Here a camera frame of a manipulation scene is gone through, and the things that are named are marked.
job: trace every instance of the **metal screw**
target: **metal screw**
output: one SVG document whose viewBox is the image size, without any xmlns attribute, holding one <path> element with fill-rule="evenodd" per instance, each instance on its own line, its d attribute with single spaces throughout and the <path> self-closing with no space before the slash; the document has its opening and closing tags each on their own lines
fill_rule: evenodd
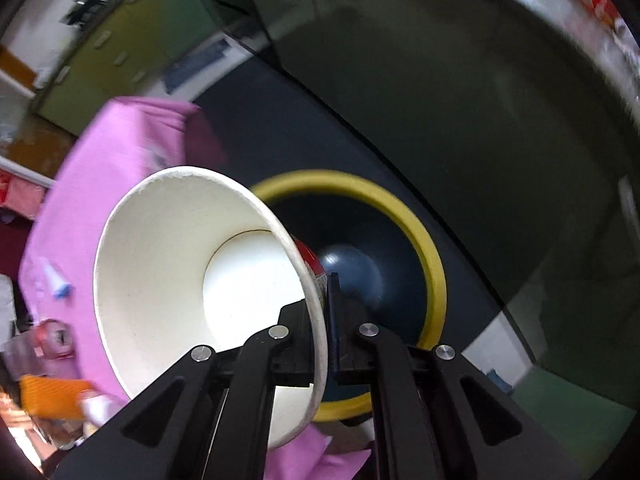
<svg viewBox="0 0 640 480">
<path fill-rule="evenodd" d="M 191 359 L 196 362 L 206 361 L 211 357 L 211 348 L 208 346 L 196 346 L 191 350 Z"/>
<path fill-rule="evenodd" d="M 274 325 L 269 329 L 269 335 L 274 339 L 283 339 L 289 335 L 289 329 L 284 325 Z"/>
<path fill-rule="evenodd" d="M 375 335 L 378 335 L 378 332 L 380 332 L 380 329 L 378 328 L 377 325 L 374 325 L 373 323 L 363 323 L 358 328 L 358 332 L 360 332 L 362 335 L 365 335 L 367 337 L 373 337 Z"/>
<path fill-rule="evenodd" d="M 436 348 L 436 355 L 445 361 L 451 361 L 456 356 L 456 351 L 449 345 L 440 345 Z"/>
</svg>

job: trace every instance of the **pink cloth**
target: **pink cloth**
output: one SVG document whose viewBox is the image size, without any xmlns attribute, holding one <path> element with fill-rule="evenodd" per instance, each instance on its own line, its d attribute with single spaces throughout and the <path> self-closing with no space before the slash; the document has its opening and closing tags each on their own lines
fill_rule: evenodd
<svg viewBox="0 0 640 480">
<path fill-rule="evenodd" d="M 0 170 L 0 206 L 35 220 L 44 198 L 42 186 Z"/>
<path fill-rule="evenodd" d="M 183 133 L 201 114 L 190 103 L 119 98 L 107 103 L 74 146 L 44 201 L 24 251 L 18 280 L 36 320 L 72 326 L 84 378 L 122 400 L 100 341 L 94 314 L 94 259 L 113 207 L 152 173 L 184 164 Z M 205 121 L 197 121 L 206 127 Z M 44 277 L 46 258 L 72 285 L 68 298 L 52 297 Z"/>
<path fill-rule="evenodd" d="M 264 480 L 351 480 L 370 450 L 325 454 L 330 442 L 330 436 L 308 426 L 294 440 L 268 453 Z"/>
</svg>

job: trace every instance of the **red label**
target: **red label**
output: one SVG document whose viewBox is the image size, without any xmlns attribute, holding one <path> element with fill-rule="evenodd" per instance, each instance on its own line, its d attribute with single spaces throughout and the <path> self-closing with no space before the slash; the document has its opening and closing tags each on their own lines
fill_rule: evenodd
<svg viewBox="0 0 640 480">
<path fill-rule="evenodd" d="M 584 5 L 596 15 L 596 17 L 609 27 L 614 26 L 614 22 L 620 16 L 616 6 L 611 0 L 582 0 Z"/>
<path fill-rule="evenodd" d="M 294 238 L 293 241 L 296 243 L 300 256 L 302 256 L 302 259 L 311 268 L 313 274 L 315 276 L 324 274 L 324 269 L 322 268 L 322 264 L 316 254 L 297 238 Z"/>
<path fill-rule="evenodd" d="M 12 176 L 11 173 L 0 170 L 0 205 L 4 205 L 6 202 L 6 194 L 9 191 Z"/>
</svg>

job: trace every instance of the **yellow ring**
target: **yellow ring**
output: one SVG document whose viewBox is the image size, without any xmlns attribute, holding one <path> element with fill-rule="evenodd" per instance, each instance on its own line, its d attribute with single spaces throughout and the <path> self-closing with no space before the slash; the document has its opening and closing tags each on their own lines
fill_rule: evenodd
<svg viewBox="0 0 640 480">
<path fill-rule="evenodd" d="M 427 285 L 427 316 L 417 346 L 431 349 L 438 343 L 447 311 L 444 269 L 427 229 L 398 197 L 369 180 L 331 170 L 291 171 L 267 178 L 251 191 L 267 204 L 301 192 L 343 195 L 373 206 L 391 218 L 414 246 Z M 371 395 L 366 393 L 351 399 L 323 402 L 314 421 L 342 420 L 370 411 Z"/>
</svg>

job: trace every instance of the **white paper bowl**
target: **white paper bowl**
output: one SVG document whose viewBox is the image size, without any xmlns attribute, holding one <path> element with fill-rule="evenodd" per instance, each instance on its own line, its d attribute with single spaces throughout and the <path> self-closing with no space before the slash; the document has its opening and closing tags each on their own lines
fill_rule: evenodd
<svg viewBox="0 0 640 480">
<path fill-rule="evenodd" d="M 277 387 L 269 447 L 312 420 L 327 354 L 321 300 L 275 215 L 230 178 L 200 168 L 160 171 L 120 200 L 100 238 L 95 314 L 120 384 L 133 398 L 192 347 L 241 346 L 306 299 L 316 374 L 309 388 Z"/>
</svg>

